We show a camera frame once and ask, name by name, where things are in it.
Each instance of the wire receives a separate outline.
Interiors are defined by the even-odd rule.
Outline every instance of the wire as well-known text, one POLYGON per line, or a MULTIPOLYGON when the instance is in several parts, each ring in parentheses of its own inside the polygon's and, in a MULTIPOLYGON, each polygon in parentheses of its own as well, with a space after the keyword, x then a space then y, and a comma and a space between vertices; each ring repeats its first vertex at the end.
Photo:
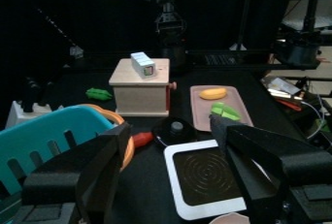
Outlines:
POLYGON ((285 13, 283 17, 286 17, 291 12, 293 10, 295 9, 297 5, 299 4, 301 0, 297 1, 297 3, 293 5, 293 7, 290 8, 290 10, 285 13))
POLYGON ((318 120, 319 120, 319 125, 318 125, 315 131, 307 136, 307 139, 310 139, 310 138, 315 135, 315 133, 319 131, 319 129, 321 129, 322 125, 323 125, 325 116, 323 116, 323 114, 319 116, 318 111, 317 111, 317 109, 313 107, 313 105, 310 105, 310 104, 306 103, 306 102, 301 102, 301 104, 309 106, 309 107, 313 109, 313 111, 315 112, 315 115, 317 115, 317 117, 318 117, 318 120))
MULTIPOLYGON (((311 92, 315 92, 314 87, 311 85, 310 78, 307 78, 306 88, 307 88, 307 90, 311 90, 311 92)), ((317 93, 315 93, 315 98, 317 98, 317 101, 318 101, 319 109, 323 110, 325 108, 322 106, 321 97, 319 97, 319 95, 317 93)), ((319 120, 319 124, 318 124, 318 127, 317 127, 315 131, 307 136, 307 139, 310 139, 315 135, 315 133, 319 131, 319 129, 321 129, 323 123, 325 123, 325 112, 321 112, 321 115, 319 115, 317 109, 309 103, 306 103, 306 102, 301 102, 301 103, 303 105, 309 106, 314 110, 315 115, 317 115, 318 120, 319 120)))

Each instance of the orange object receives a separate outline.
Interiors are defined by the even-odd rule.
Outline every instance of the orange object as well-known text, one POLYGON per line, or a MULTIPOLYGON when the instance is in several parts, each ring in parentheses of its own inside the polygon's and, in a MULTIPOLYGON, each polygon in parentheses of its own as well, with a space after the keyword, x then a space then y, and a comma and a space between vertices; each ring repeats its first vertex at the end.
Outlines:
POLYGON ((151 132, 139 133, 132 136, 135 148, 145 145, 152 140, 151 132))
MULTIPOLYGON (((111 120, 115 124, 120 124, 124 119, 121 118, 121 116, 112 111, 107 111, 102 108, 100 108, 98 106, 93 105, 93 104, 82 104, 84 106, 90 107, 92 109, 94 109, 102 116, 105 119, 111 120)), ((133 145, 133 139, 132 137, 129 138, 128 144, 127 144, 127 149, 125 149, 125 153, 124 153, 124 158, 123 158, 123 164, 121 164, 121 168, 120 171, 125 168, 125 166, 128 165, 132 156, 133 156, 133 151, 135 151, 135 145, 133 145)))

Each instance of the toy food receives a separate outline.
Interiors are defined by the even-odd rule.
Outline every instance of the toy food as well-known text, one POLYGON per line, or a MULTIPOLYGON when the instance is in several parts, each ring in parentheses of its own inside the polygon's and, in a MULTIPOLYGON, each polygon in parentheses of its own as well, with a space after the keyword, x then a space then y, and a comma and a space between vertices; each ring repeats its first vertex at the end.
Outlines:
POLYGON ((240 119, 238 111, 222 102, 216 102, 211 105, 211 113, 218 114, 234 121, 240 119))
POLYGON ((222 99, 227 95, 227 90, 224 88, 208 88, 199 92, 199 97, 204 100, 222 99))

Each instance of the black table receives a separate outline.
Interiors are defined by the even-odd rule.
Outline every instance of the black table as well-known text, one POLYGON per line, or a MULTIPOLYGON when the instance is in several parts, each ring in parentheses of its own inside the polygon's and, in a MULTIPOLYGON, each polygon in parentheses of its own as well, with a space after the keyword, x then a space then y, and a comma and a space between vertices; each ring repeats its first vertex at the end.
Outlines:
MULTIPOLYGON (((90 87, 102 88, 111 92, 107 84, 109 76, 111 72, 64 74, 49 99, 50 106, 90 103, 113 111, 113 100, 98 102, 88 100, 84 95, 90 87)), ((169 81, 177 84, 177 89, 171 92, 169 115, 191 123, 188 88, 192 85, 228 85, 236 88, 255 127, 294 139, 303 139, 302 133, 273 101, 263 86, 247 72, 195 71, 171 77, 169 81)), ((125 117, 124 119, 132 124, 132 133, 136 134, 149 131, 159 117, 125 117)), ((204 141, 212 137, 207 132, 198 132, 198 139, 204 141)), ((120 174, 112 204, 112 222, 116 224, 176 224, 208 223, 208 220, 210 218, 184 221, 179 217, 175 211, 163 149, 156 143, 137 148, 133 159, 120 174)))

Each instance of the plastic basket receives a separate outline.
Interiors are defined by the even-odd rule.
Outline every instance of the plastic basket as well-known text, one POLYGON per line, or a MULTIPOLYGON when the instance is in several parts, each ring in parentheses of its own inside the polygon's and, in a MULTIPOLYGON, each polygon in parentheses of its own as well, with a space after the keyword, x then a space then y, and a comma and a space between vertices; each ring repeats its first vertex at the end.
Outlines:
POLYGON ((53 156, 111 128, 97 111, 74 106, 0 132, 0 223, 10 223, 18 210, 28 174, 53 156))

